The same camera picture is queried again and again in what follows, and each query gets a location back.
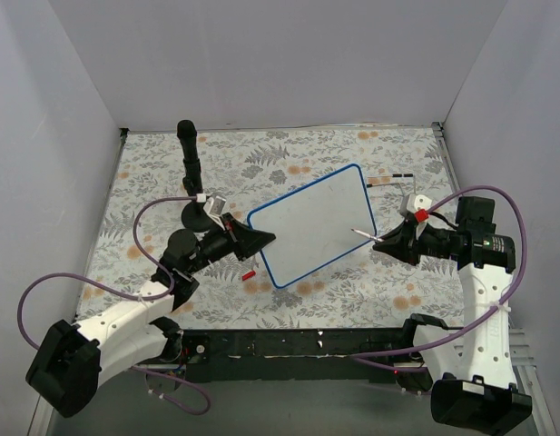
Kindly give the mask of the red marker cap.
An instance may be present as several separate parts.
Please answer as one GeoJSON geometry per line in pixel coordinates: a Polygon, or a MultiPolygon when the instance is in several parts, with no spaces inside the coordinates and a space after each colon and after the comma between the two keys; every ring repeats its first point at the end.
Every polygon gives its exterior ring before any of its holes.
{"type": "Polygon", "coordinates": [[[243,281],[247,281],[247,280],[249,280],[250,278],[254,277],[255,275],[256,275],[256,272],[255,272],[255,271],[250,271],[250,272],[247,272],[247,273],[243,274],[242,277],[241,277],[241,279],[242,279],[243,281]]]}

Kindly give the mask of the red whiteboard marker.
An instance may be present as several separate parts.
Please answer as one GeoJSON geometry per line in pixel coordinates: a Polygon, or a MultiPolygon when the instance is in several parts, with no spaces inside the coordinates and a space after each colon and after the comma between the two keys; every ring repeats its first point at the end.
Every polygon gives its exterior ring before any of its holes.
{"type": "Polygon", "coordinates": [[[360,235],[360,236],[362,236],[362,237],[364,237],[364,238],[366,238],[366,239],[369,239],[369,240],[371,240],[371,241],[374,241],[374,242],[376,242],[376,243],[381,243],[381,242],[384,241],[382,238],[379,238],[379,237],[377,237],[376,235],[372,235],[372,234],[370,234],[370,233],[361,231],[361,230],[359,230],[359,229],[354,229],[354,228],[352,228],[351,231],[354,232],[355,234],[358,234],[358,235],[360,235]]]}

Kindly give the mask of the blue framed whiteboard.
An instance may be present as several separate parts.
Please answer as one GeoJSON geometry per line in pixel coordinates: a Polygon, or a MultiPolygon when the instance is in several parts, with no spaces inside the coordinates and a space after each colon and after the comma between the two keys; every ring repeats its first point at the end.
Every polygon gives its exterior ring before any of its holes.
{"type": "Polygon", "coordinates": [[[356,163],[265,203],[247,215],[250,228],[274,233],[260,251],[274,287],[282,289],[369,243],[375,235],[365,178],[356,163]]]}

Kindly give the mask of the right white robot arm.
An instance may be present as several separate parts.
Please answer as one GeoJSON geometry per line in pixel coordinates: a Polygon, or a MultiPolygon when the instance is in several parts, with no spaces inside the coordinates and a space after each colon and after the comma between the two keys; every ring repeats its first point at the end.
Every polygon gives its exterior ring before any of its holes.
{"type": "Polygon", "coordinates": [[[533,409],[531,397],[516,384],[509,306],[504,299],[517,270],[515,243],[496,233],[492,199],[459,198],[451,229],[428,223],[431,205],[425,195],[407,195],[400,206],[402,223],[380,236],[374,249],[411,265],[423,256],[456,262],[464,295],[465,325],[458,332],[463,345],[460,351],[455,349],[443,320],[414,314],[399,348],[407,359],[421,358],[427,366],[433,382],[434,421],[485,435],[505,435],[533,409]]]}

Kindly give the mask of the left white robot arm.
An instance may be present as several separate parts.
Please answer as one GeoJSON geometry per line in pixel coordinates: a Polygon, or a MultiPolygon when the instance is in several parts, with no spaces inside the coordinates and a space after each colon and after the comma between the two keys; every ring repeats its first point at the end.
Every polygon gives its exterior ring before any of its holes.
{"type": "Polygon", "coordinates": [[[233,254],[244,261],[275,241],[226,213],[198,238],[174,232],[155,274],[136,294],[75,324],[56,322],[47,331],[25,376],[54,409],[73,417],[112,377],[147,360],[182,357],[182,329],[169,315],[190,300],[199,283],[193,274],[233,254]]]}

